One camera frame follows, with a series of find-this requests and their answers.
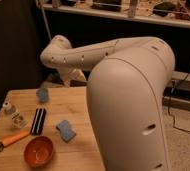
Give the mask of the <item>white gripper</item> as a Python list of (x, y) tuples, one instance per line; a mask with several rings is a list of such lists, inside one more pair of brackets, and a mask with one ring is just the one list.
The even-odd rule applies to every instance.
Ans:
[(82, 70), (73, 68), (58, 69), (61, 80), (65, 86), (69, 86), (72, 80), (85, 82), (86, 78)]

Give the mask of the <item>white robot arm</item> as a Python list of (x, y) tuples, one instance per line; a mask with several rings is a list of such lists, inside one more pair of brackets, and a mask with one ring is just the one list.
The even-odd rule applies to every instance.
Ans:
[(87, 108), (106, 171), (171, 171), (162, 116), (175, 57), (157, 37), (119, 38), (74, 48), (55, 36), (40, 55), (64, 82), (90, 73)]

